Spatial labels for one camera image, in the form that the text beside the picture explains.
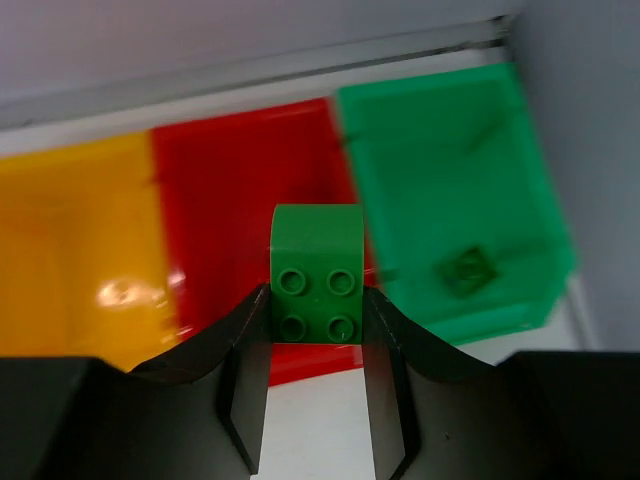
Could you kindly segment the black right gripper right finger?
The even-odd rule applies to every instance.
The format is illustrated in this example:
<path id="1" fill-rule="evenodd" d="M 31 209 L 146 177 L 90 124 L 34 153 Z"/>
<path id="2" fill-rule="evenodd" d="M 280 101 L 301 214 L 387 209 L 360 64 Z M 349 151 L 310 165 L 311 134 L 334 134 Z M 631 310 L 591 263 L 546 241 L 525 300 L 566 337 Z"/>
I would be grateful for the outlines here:
<path id="1" fill-rule="evenodd" d="M 520 351 L 497 365 L 366 288 L 362 354 L 379 479 L 635 479 L 639 357 Z"/>

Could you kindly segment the green square lego brick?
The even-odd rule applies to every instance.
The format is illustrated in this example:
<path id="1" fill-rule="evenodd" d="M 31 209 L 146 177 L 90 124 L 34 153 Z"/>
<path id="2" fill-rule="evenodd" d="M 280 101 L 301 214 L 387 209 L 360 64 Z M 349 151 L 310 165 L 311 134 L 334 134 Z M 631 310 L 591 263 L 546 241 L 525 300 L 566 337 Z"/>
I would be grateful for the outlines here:
<path id="1" fill-rule="evenodd" d="M 435 266 L 438 278 L 456 298 L 474 295 L 499 277 L 492 258 L 481 246 L 456 251 Z"/>

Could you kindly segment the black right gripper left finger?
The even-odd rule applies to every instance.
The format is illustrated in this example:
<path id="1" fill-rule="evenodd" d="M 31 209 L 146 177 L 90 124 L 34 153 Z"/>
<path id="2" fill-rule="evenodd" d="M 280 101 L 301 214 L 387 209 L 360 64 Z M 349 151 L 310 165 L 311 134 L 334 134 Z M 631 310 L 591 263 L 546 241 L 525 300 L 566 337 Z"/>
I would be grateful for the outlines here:
<path id="1" fill-rule="evenodd" d="M 258 470 L 271 291 L 129 372 L 93 357 L 1 362 L 5 479 L 247 479 Z"/>

